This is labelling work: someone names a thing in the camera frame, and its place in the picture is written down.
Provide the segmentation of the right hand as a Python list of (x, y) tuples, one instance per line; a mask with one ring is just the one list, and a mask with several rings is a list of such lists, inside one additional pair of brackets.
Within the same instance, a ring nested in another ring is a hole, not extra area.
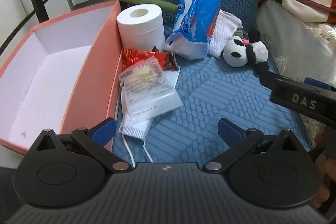
[[(331, 130), (330, 127), (325, 127), (324, 132), (315, 136), (315, 148), (324, 150), (327, 140), (325, 134)], [(330, 198), (330, 182), (335, 181), (335, 159), (328, 158), (323, 152), (317, 157), (315, 164), (322, 176), (322, 184), (312, 203), (315, 209), (320, 208), (324, 202)]]

